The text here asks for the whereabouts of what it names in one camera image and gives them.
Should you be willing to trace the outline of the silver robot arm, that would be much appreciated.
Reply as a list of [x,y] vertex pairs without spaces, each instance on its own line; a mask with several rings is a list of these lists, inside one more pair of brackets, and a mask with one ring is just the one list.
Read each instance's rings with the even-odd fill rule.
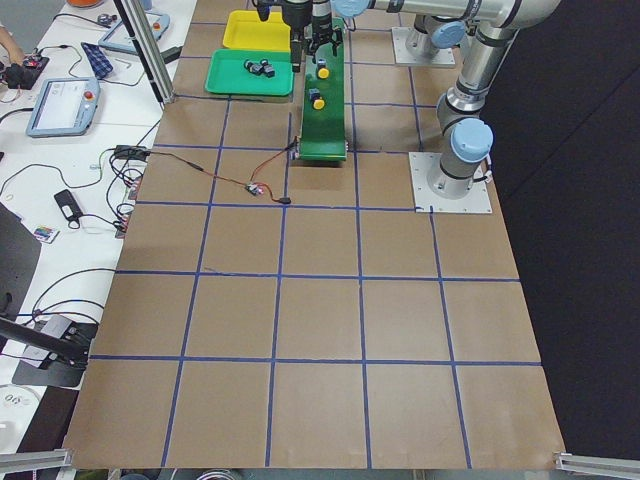
[[[298,73],[305,57],[314,58],[319,48],[329,44],[333,52],[343,43],[343,33],[333,25],[333,12],[344,18],[354,18],[373,8],[372,1],[255,1],[259,19],[269,19],[274,6],[282,9],[284,23],[290,28],[290,63]],[[466,34],[465,19],[418,15],[406,48],[415,55],[425,56],[428,50],[438,52],[458,44]]]
[[526,0],[416,0],[416,1],[285,1],[282,14],[291,28],[291,58],[312,55],[319,46],[333,39],[332,13],[355,17],[367,9],[388,13],[406,11],[415,15],[414,30],[430,39],[433,25],[444,27],[455,22],[478,26],[472,37],[456,84],[437,104],[437,117],[443,134],[469,118],[479,116],[513,40],[522,29],[547,19],[559,6],[557,1]]

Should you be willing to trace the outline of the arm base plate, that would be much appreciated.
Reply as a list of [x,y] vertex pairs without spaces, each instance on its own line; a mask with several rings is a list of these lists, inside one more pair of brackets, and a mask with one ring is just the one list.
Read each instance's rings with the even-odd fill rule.
[[395,63],[401,66],[426,66],[430,68],[454,68],[454,42],[443,45],[428,34],[413,27],[393,27],[391,29]]
[[440,153],[408,154],[414,198],[418,213],[491,214],[485,171],[479,164],[467,179],[454,179],[441,170]]

